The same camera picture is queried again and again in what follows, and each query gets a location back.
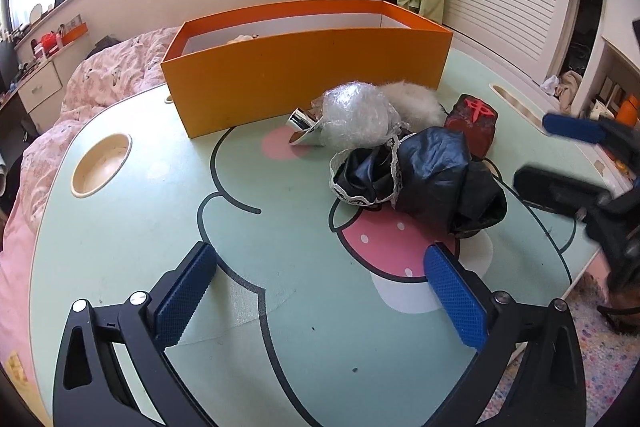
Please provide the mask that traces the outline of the dark red pouch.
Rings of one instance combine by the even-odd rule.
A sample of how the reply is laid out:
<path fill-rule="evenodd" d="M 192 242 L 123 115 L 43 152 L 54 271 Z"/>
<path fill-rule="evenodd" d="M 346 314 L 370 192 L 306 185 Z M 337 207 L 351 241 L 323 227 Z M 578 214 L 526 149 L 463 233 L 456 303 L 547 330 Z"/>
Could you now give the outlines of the dark red pouch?
<path fill-rule="evenodd" d="M 445 127 L 461 131 L 471 155 L 484 159 L 496 133 L 498 113 L 489 104 L 470 94 L 462 94 L 445 120 Z"/>

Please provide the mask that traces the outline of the black lace-trimmed cloth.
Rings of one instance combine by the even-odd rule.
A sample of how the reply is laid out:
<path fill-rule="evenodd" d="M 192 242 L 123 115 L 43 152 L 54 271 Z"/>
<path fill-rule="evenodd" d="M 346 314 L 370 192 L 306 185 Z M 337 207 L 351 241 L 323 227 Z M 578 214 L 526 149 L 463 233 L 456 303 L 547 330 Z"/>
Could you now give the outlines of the black lace-trimmed cloth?
<path fill-rule="evenodd" d="M 498 225 L 508 203 L 461 131 L 431 127 L 330 160 L 330 187 L 345 204 L 391 205 L 437 231 L 465 239 Z"/>

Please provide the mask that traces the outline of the white fluffy pompom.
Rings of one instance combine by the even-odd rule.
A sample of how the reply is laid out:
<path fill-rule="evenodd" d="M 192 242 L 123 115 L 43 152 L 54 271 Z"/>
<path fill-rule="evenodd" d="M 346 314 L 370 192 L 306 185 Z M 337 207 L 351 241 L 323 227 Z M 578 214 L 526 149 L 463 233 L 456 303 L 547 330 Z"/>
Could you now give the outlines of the white fluffy pompom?
<path fill-rule="evenodd" d="M 446 112 L 433 90 L 405 81 L 387 83 L 380 89 L 411 132 L 445 124 Z"/>

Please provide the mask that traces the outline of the clear plastic wrap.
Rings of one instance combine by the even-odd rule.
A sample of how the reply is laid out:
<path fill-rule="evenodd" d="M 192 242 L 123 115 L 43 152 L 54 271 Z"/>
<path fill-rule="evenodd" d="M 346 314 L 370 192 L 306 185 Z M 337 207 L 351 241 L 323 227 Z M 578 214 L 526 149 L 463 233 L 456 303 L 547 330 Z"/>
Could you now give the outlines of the clear plastic wrap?
<path fill-rule="evenodd" d="M 352 81 L 324 92 L 320 109 L 320 142 L 332 150 L 376 147 L 401 129 L 397 110 L 371 83 Z"/>

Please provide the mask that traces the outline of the small shiny metallic object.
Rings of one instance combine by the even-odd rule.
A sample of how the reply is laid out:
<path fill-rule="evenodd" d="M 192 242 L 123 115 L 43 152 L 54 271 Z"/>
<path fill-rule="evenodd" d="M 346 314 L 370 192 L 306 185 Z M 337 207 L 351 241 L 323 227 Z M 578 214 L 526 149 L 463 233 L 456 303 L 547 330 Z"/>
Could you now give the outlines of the small shiny metallic object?
<path fill-rule="evenodd" d="M 296 108 L 293 110 L 286 125 L 293 130 L 288 143 L 292 146 L 321 146 L 322 121 L 314 116 L 310 110 Z"/>

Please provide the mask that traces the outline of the orange cardboard box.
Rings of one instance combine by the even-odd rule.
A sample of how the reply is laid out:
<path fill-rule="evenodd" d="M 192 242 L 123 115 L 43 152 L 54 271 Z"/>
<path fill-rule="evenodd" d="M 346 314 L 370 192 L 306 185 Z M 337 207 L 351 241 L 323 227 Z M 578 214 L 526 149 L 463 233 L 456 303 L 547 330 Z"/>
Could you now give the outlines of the orange cardboard box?
<path fill-rule="evenodd" d="M 296 0 L 188 20 L 162 69 L 186 134 L 198 138 L 291 113 L 349 81 L 435 89 L 451 40 L 451 30 L 385 1 Z"/>

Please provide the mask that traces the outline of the tan plush toy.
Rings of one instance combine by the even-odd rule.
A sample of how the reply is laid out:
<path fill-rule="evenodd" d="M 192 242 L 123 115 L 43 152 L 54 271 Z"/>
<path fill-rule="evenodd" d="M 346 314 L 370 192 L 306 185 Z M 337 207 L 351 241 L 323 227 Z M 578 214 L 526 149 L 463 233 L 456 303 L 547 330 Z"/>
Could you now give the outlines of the tan plush toy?
<path fill-rule="evenodd" d="M 247 42 L 247 41 L 252 41 L 259 38 L 259 35 L 257 34 L 253 34 L 253 35 L 238 35 L 237 37 L 228 40 L 226 43 L 227 44 L 231 44 L 231 43 L 237 43 L 237 42 Z"/>

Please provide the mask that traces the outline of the white slatted wardrobe door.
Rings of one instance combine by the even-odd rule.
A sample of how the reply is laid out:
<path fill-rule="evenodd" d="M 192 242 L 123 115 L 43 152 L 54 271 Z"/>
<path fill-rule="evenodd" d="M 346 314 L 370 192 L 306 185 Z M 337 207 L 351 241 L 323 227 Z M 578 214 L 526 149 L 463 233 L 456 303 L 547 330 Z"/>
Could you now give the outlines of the white slatted wardrobe door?
<path fill-rule="evenodd" d="M 541 84 L 559 72 L 579 0 L 445 0 L 444 24 Z"/>

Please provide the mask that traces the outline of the white drawer cabinet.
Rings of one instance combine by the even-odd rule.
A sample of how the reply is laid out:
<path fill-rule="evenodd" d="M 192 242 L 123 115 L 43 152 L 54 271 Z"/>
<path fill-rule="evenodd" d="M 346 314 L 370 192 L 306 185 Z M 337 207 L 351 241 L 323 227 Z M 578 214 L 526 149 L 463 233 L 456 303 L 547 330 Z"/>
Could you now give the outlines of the white drawer cabinet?
<path fill-rule="evenodd" d="M 49 130 L 60 117 L 67 83 L 92 48 L 85 34 L 38 65 L 21 83 L 17 94 L 39 133 Z"/>

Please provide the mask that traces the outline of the pink floral duvet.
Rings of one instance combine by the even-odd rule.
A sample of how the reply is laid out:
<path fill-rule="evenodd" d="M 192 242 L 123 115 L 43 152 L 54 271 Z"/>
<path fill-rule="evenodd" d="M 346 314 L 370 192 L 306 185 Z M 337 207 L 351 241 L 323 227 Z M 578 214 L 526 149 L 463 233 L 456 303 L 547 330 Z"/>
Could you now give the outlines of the pink floral duvet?
<path fill-rule="evenodd" d="M 28 291 L 36 232 L 55 173 L 70 143 L 91 118 L 165 82 L 160 62 L 177 31 L 169 27 L 145 32 L 80 63 L 66 84 L 58 120 L 23 154 L 20 185 L 1 247 L 1 363 L 21 391 L 35 386 Z"/>

